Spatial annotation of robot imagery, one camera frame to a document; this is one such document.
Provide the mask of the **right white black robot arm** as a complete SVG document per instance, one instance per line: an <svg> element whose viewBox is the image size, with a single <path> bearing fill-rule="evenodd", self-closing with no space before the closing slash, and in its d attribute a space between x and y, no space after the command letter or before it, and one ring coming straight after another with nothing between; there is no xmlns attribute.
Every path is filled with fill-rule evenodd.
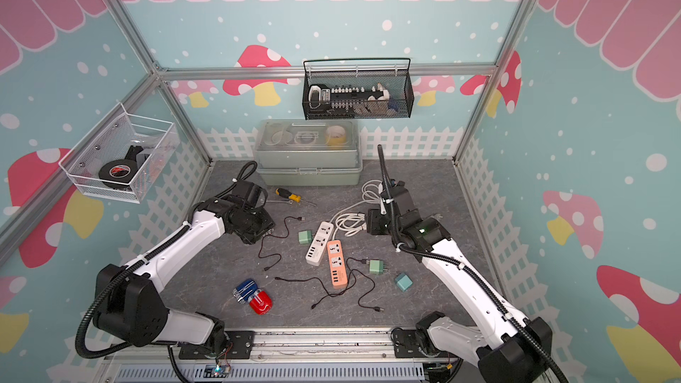
<svg viewBox="0 0 681 383"><path fill-rule="evenodd" d="M422 319L416 333L428 356L446 352L474 365L487 382L534 382L552 372L568 377L552 357L553 331L542 318L528 318L466 259L457 242L433 217L424 218L404 182L388 173L378 152L386 232L397 252L411 255L450 290L475 322L463 326L440 312Z"/></svg>

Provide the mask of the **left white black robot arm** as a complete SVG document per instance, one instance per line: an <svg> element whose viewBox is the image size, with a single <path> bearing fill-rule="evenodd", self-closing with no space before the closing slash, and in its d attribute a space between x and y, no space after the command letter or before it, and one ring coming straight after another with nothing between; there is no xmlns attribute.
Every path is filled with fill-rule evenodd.
<svg viewBox="0 0 681 383"><path fill-rule="evenodd" d="M253 245L274 228L265 208L268 194L249 181L256 169L256 161L247 162L228 188L195 204L181 226L159 245L99 272L94 300L74 337L78 356L96 359L154 344L193 345L212 358L230 349L223 320L172 310L161 293L188 262L223 235Z"/></svg>

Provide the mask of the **white power strip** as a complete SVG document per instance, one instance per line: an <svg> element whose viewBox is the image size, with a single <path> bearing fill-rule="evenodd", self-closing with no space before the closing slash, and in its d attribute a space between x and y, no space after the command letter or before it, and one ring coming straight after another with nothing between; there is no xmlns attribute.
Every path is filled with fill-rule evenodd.
<svg viewBox="0 0 681 383"><path fill-rule="evenodd" d="M334 226L329 222L322 222L312 239L312 243L305 255L307 264L319 266L326 251L326 245L331 239Z"/></svg>

